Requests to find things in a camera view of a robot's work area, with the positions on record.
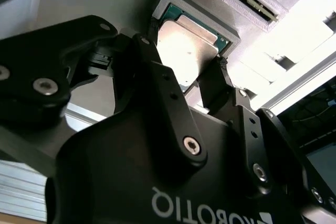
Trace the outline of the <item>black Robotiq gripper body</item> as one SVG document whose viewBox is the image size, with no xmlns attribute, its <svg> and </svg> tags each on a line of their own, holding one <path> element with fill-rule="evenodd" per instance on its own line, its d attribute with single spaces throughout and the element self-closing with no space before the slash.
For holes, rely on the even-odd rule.
<svg viewBox="0 0 336 224">
<path fill-rule="evenodd" d="M 228 124 L 190 112 L 194 126 L 177 125 L 182 149 L 205 154 L 200 168 L 179 159 L 166 127 L 137 103 L 73 135 L 46 184 L 48 223 L 335 223 L 335 195 L 304 156 L 306 192 L 274 184 L 249 197 L 230 174 Z"/>
</svg>

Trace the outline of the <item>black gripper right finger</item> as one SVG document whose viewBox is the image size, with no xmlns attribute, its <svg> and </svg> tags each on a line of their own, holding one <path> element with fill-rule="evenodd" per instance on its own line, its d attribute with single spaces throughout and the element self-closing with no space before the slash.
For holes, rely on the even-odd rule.
<svg viewBox="0 0 336 224">
<path fill-rule="evenodd" d="M 197 78 L 203 105 L 229 127 L 228 157 L 234 184 L 249 197 L 271 192 L 274 184 L 296 197 L 309 188 L 303 155 L 279 119 L 267 109 L 253 111 L 245 91 L 235 88 L 226 61 L 212 59 Z"/>
</svg>

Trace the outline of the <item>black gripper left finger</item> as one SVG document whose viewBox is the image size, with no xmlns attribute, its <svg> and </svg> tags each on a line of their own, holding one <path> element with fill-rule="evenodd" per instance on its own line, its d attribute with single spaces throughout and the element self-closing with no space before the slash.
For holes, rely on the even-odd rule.
<svg viewBox="0 0 336 224">
<path fill-rule="evenodd" d="M 194 121 L 173 71 L 162 65 L 154 43 L 129 38 L 101 17 L 89 15 L 1 40 L 1 157 L 25 163 L 45 176 L 56 171 L 55 154 L 29 144 L 51 142 L 71 92 L 95 81 L 97 69 L 114 80 L 115 101 L 123 111 L 139 101 L 154 126 L 164 125 L 170 148 L 186 165 L 200 168 L 205 154 L 182 149 L 177 125 Z"/>
</svg>

